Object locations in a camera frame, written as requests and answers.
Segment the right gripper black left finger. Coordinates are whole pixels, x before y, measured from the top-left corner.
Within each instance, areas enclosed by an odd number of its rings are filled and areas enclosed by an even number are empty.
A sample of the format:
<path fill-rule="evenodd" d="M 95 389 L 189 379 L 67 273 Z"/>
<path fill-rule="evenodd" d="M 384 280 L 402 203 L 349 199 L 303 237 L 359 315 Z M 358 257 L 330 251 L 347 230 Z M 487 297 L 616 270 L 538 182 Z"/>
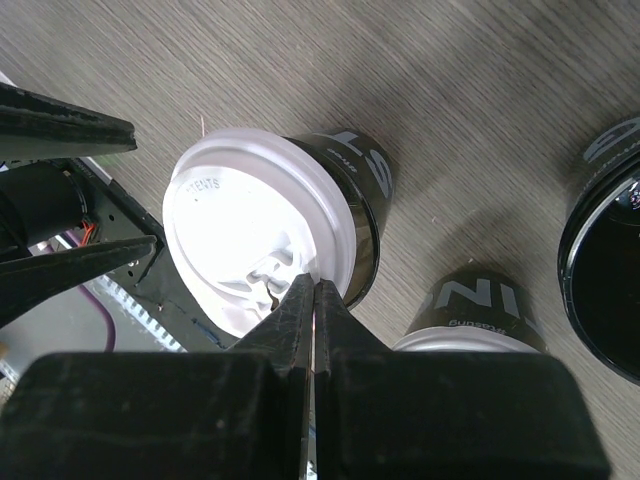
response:
<path fill-rule="evenodd" d="M 5 479 L 302 479 L 314 283 L 214 353 L 58 353 L 1 416 Z"/>

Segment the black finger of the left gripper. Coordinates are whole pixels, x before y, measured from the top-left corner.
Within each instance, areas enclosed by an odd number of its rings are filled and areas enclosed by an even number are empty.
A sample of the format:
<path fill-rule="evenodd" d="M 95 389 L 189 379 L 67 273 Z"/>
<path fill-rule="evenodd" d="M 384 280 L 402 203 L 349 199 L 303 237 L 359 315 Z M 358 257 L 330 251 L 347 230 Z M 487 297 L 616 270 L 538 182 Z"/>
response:
<path fill-rule="evenodd" d="M 133 151 L 126 120 L 1 85 L 1 160 L 42 161 Z"/>

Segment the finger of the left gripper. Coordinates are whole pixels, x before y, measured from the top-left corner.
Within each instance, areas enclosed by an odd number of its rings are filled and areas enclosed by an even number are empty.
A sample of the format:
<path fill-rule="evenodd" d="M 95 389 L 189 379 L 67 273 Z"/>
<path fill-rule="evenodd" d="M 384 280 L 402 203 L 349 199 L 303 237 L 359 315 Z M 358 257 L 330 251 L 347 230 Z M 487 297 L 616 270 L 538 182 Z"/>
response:
<path fill-rule="evenodd" d="M 1 325 L 42 302 L 154 252 L 153 235 L 72 248 L 1 264 Z"/>

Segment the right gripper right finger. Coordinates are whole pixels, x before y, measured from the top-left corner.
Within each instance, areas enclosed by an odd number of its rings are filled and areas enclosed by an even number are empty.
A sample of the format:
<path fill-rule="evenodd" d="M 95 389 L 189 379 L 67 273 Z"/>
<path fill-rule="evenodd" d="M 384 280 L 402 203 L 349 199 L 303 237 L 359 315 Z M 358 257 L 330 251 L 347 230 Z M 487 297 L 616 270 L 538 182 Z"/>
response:
<path fill-rule="evenodd" d="M 607 479 L 579 385 L 535 353 L 403 353 L 315 287 L 322 479 Z"/>

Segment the white cup lid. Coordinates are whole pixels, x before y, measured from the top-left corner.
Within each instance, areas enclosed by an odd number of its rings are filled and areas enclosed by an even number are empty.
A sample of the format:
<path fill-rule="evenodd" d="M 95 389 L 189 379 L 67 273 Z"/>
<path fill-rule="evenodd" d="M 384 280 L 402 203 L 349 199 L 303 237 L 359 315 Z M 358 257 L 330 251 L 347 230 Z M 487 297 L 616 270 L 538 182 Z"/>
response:
<path fill-rule="evenodd" d="M 178 160 L 162 222 L 173 263 L 206 316 L 241 338 L 296 276 L 351 283 L 356 230 L 336 181 L 293 142 L 216 130 Z"/>
<path fill-rule="evenodd" d="M 393 347 L 400 352 L 547 353 L 506 335 L 470 326 L 429 327 L 402 337 Z"/>

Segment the black paper coffee cup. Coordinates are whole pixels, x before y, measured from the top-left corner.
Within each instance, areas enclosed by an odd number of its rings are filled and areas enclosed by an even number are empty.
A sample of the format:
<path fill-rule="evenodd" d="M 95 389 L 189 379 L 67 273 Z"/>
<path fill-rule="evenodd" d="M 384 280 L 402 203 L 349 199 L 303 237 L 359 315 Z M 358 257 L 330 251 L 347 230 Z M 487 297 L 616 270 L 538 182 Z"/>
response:
<path fill-rule="evenodd" d="M 373 137 L 354 129 L 300 134 L 289 140 L 329 173 L 349 206 L 356 233 L 356 256 L 344 302 L 353 308 L 368 294 L 378 272 L 397 163 Z"/>

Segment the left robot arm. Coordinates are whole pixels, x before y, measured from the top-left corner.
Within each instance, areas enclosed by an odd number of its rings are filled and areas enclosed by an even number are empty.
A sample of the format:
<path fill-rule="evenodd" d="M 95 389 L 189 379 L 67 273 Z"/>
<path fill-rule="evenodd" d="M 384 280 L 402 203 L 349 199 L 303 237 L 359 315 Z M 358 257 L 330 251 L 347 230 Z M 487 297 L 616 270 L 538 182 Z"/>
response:
<path fill-rule="evenodd" d="M 115 192 L 82 160 L 135 150 L 134 126 L 13 85 L 1 86 L 1 323 L 154 254 L 158 239 L 102 240 L 33 255 L 36 244 L 96 220 L 98 195 Z"/>

